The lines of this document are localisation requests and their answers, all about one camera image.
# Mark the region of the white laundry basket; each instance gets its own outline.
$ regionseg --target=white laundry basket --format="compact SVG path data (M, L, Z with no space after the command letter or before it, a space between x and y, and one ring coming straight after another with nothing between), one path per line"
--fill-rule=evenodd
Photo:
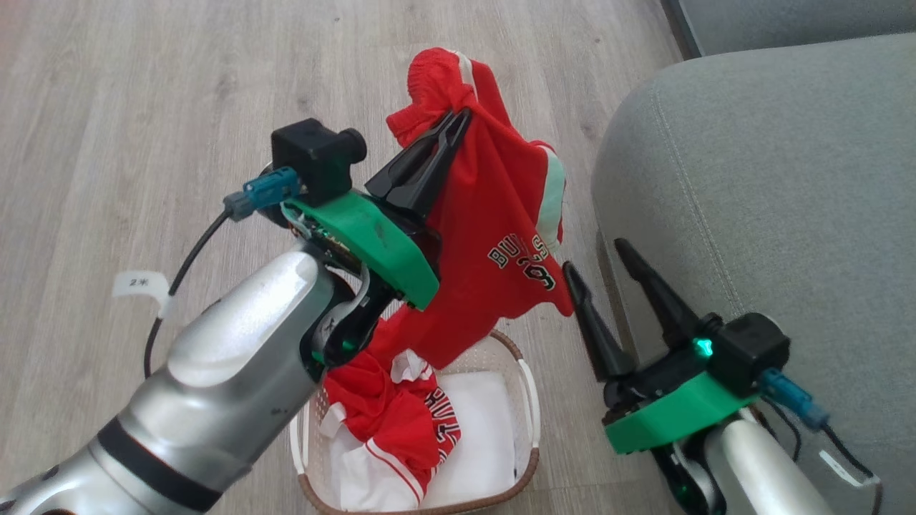
M507 336L494 331L437 373L448 375L481 371L499 372L506 381L512 406L510 417L516 453L515 485L501 494L484 499L438 508L390 511L389 514L448 515L481 510L512 499L534 476L539 457L540 405L531 370L522 359L518 347ZM336 505L335 495L331 489L329 463L331 439L318 431L318 426L327 411L327 395L322 390L289 424L289 447L305 497L319 512L338 515L349 512L341 511L340 506Z

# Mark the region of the white cloth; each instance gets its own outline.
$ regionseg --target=white cloth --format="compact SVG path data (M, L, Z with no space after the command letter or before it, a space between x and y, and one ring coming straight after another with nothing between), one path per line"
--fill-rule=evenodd
M497 372L439 376L462 438L427 487L421 508L501 494L516 483L515 439L506 382Z
M341 456L339 474L344 511L404 511L420 506L420 483L372 439Z

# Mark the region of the white trim stripe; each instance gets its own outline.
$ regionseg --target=white trim stripe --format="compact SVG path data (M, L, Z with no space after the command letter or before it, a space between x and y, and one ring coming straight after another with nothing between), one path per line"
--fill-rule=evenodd
M540 145L547 154L547 177L544 178L544 194L540 198L538 222L535 229L544 241L547 250L553 254L560 248L560 220L563 216L563 188L566 186L566 170L563 163L549 147Z
M474 88L474 96L477 96L477 84L474 83L474 64L461 52L449 51L458 56L458 69L461 70L462 82L471 84L471 87Z
M388 466L398 473L401 479L404 479L407 486L410 487L414 495L417 496L417 503L420 504L423 496L426 495L426 491L420 486L420 482L413 476L413 473L410 472L396 456L383 451L381 447L376 444L375 438L370 438L369 441L365 443L365 448L368 449L369 453L373 456L387 463Z

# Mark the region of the white label tag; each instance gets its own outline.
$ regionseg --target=white label tag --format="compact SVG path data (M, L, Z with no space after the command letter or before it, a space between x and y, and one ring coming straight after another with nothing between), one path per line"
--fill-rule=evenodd
M840 478L842 478L846 483L849 483L850 485L856 488L867 487L870 485L874 485L878 482L878 476L874 476L874 477L870 477L866 479L864 483L859 483L858 480L856 480L854 477L852 477L851 474L846 472L846 469L843 468L842 465L837 463L837 461L834 460L834 457L828 454L827 451L822 450L820 453L818 453L818 455L821 457L821 459L823 459L824 463L830 466L830 468L832 468L834 472L838 476L840 476Z
M114 276L112 297L125 295L148 295L159 303L159 318L165 318L169 310L169 282L166 276L149 270L128 270Z

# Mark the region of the wooden floor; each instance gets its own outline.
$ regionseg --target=wooden floor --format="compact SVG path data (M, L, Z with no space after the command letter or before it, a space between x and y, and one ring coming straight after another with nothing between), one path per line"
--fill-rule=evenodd
M566 164L565 245L601 276L589 176L623 97L678 60L657 0L4 0L0 2L0 490L84 444L141 380L152 301L111 299L120 270L172 277L221 199L269 160L273 128L358 128L362 182L397 150L418 51L488 63L528 138ZM260 219L191 269L156 353L208 302L290 244ZM600 308L609 314L607 298ZM500 328L540 389L541 462L495 513L668 513L646 456L615 456L572 320ZM313 513L286 439L215 513Z

